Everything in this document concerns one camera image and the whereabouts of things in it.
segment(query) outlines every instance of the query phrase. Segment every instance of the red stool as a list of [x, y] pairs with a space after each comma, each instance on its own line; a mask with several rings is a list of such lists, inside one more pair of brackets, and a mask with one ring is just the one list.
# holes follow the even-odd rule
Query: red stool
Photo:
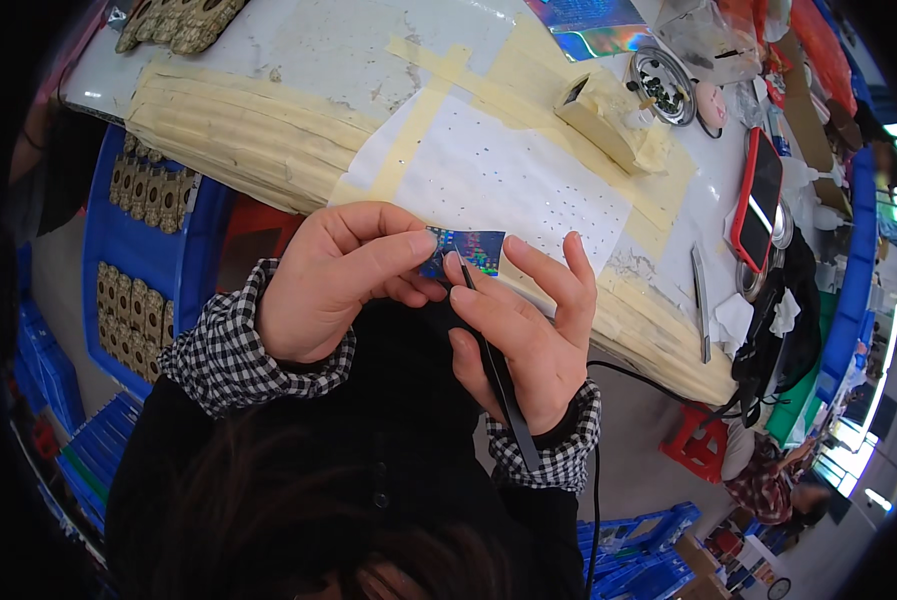
[[[292, 240], [292, 236], [295, 235], [295, 231], [304, 220], [305, 217], [302, 215], [289, 214], [283, 210], [272, 208], [247, 194], [239, 194], [235, 206], [231, 210], [225, 242], [222, 245], [223, 261], [233, 239], [240, 235], [262, 234], [271, 231], [278, 231], [274, 245], [253, 247], [251, 251], [254, 252], [254, 256], [248, 256], [251, 266], [254, 266], [254, 261], [258, 258], [281, 257], [285, 254], [285, 249]], [[224, 289], [220, 283], [218, 291], [229, 290]]]
[[[692, 403], [704, 408], [703, 404]], [[668, 443], [663, 441], [658, 449], [702, 479], [722, 483], [722, 462], [729, 442], [728, 426], [721, 419], [716, 419], [706, 426], [701, 438], [695, 438], [693, 434], [706, 419], [706, 414], [682, 405], [682, 415], [684, 422], [675, 438]], [[708, 447], [712, 441], [715, 442], [714, 451]]]

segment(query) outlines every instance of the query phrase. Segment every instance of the white table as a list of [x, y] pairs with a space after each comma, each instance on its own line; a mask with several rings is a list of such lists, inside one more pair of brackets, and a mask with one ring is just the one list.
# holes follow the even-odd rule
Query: white table
[[[653, 24], [660, 2], [638, 0], [635, 5], [646, 22]], [[277, 76], [296, 90], [385, 119], [430, 78], [427, 71], [406, 67], [404, 60], [385, 50], [390, 36], [407, 38], [439, 55], [452, 44], [463, 44], [472, 49], [468, 67], [484, 75], [518, 13], [531, 14], [522, 0], [252, 0], [202, 54], [175, 55], [151, 42], [127, 54], [115, 54], [119, 34], [104, 28], [71, 69], [62, 95], [78, 107], [120, 119], [130, 105], [142, 69], [158, 61], [257, 79]], [[597, 61], [621, 76], [628, 57], [623, 54]], [[731, 91], [727, 86], [726, 94]], [[703, 253], [709, 309], [736, 291], [736, 259], [723, 241], [723, 228], [738, 198], [746, 128], [731, 119], [717, 140], [694, 123], [673, 128], [673, 132], [698, 168], [664, 252], [658, 260], [650, 258], [623, 233], [609, 267], [638, 276], [697, 324], [689, 258], [692, 244], [697, 242]], [[712, 352], [718, 354], [719, 349], [714, 347]], [[723, 368], [720, 377], [726, 376]]]

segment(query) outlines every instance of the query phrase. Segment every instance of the red phone case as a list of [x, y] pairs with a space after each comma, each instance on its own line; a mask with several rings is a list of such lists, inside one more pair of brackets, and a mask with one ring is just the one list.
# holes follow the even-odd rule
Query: red phone case
[[[752, 181], [754, 180], [754, 165], [758, 159], [758, 149], [762, 144], [759, 144], [759, 138], [765, 138], [768, 141], [768, 148], [772, 149], [772, 153], [775, 155], [775, 160], [780, 161], [778, 158], [778, 152], [775, 151], [775, 146], [772, 145], [772, 140], [765, 135], [765, 131], [762, 130], [760, 126], [753, 126], [749, 130], [749, 150], [748, 157], [745, 160], [745, 171], [742, 176], [742, 190], [738, 195], [738, 207], [735, 209], [735, 219], [731, 223], [731, 246], [735, 248], [735, 253], [738, 254], [738, 257], [745, 261], [745, 264], [749, 266], [749, 269], [756, 273], [761, 273], [762, 269], [765, 268], [765, 262], [768, 260], [768, 250], [772, 247], [772, 233], [769, 231], [768, 233], [768, 245], [765, 247], [765, 255], [761, 256], [758, 260], [755, 260], [754, 257], [749, 256], [748, 252], [742, 247], [741, 242], [741, 234], [742, 234], [742, 225], [745, 222], [745, 213], [748, 211], [748, 198], [752, 195]], [[778, 186], [778, 195], [781, 195], [781, 185]], [[778, 197], [775, 198], [775, 207], [778, 207]], [[772, 223], [775, 222], [775, 210], [772, 210], [770, 215], [772, 219]]]

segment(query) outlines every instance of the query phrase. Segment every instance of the white wall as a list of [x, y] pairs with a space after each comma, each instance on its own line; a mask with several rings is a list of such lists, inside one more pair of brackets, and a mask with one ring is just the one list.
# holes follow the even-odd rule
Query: white wall
[[[875, 270], [886, 290], [897, 293], [897, 247], [889, 249], [887, 258], [880, 261]], [[897, 347], [887, 378], [885, 394], [897, 402]], [[886, 519], [884, 510], [877, 505], [867, 506], [865, 488], [897, 502], [897, 498], [893, 498], [897, 485], [897, 413], [888, 436], [875, 449], [851, 494], [855, 506], [842, 522], [836, 525], [826, 516], [811, 531], [802, 534], [798, 545], [781, 555], [789, 569], [787, 576], [792, 580], [791, 593], [785, 600], [825, 600], [832, 597], [848, 578], [874, 537], [872, 523], [877, 526]], [[765, 593], [766, 587], [757, 582], [743, 595], [748, 600], [763, 600]]]

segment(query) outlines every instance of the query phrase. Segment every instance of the floor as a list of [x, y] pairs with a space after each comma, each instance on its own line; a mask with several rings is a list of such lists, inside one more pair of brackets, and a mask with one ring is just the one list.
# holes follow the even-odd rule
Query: floor
[[[82, 234], [76, 217], [33, 246], [33, 293], [48, 326], [75, 365], [85, 415], [101, 409], [121, 387], [101, 372], [85, 349], [82, 326]], [[598, 350], [589, 358], [611, 360]], [[704, 537], [726, 517], [732, 504], [720, 486], [699, 479], [658, 452], [658, 443], [678, 426], [679, 406], [661, 392], [633, 378], [594, 366], [592, 377], [602, 389], [602, 456], [599, 501], [603, 520], [625, 519], [661, 511], [690, 500], [702, 512], [693, 533]], [[491, 465], [488, 443], [475, 435], [479, 458]], [[579, 498], [579, 519], [594, 517], [594, 454], [589, 457], [589, 485]]]

